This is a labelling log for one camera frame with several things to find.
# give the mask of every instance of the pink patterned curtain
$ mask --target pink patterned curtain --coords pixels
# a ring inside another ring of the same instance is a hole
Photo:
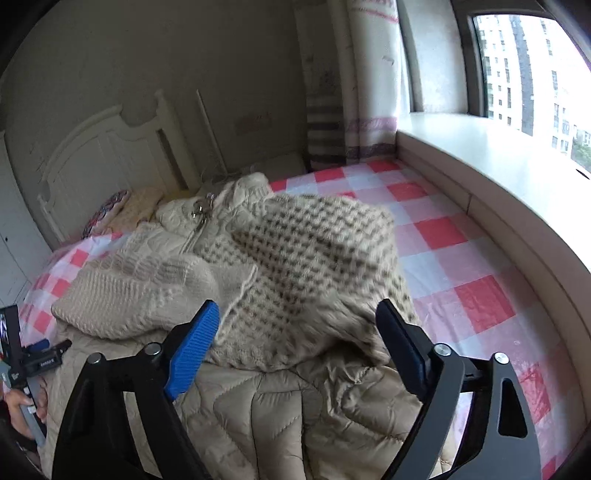
[[[294,0],[313,170],[394,153],[408,112],[395,0]]]

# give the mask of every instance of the red and white checkered bed sheet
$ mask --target red and white checkered bed sheet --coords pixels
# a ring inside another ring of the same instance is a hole
[[[509,355],[534,419],[544,480],[571,451],[586,425],[568,351],[521,273],[449,198],[399,161],[375,160],[281,180],[276,192],[347,195],[387,206],[411,295],[434,342],[461,355]],[[51,305],[82,265],[119,248],[125,238],[89,238],[56,252],[21,308],[23,343],[51,338]],[[469,398],[458,411],[463,430]]]

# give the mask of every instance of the zipper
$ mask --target zipper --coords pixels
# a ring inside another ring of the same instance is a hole
[[[187,242],[184,244],[184,247],[181,249],[181,254],[188,253],[194,248],[200,234],[203,232],[207,224],[207,221],[212,215],[213,201],[215,198],[216,196],[214,193],[208,193],[204,199],[199,199],[193,204],[193,211],[191,212],[190,217],[195,219],[198,215],[201,215],[201,220],[199,224],[193,229],[193,233],[189,236]]]

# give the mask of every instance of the blue gripper pad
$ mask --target blue gripper pad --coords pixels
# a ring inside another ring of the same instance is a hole
[[[170,361],[164,392],[171,401],[176,400],[191,386],[219,325],[219,308],[215,302],[210,301]]]

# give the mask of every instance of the window glass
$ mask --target window glass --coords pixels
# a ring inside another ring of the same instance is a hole
[[[488,93],[506,91],[505,102],[504,93],[488,95],[488,116],[505,115],[511,128],[591,171],[591,72],[568,35],[554,20],[529,15],[479,15],[476,23]],[[497,44],[504,76],[491,70]]]

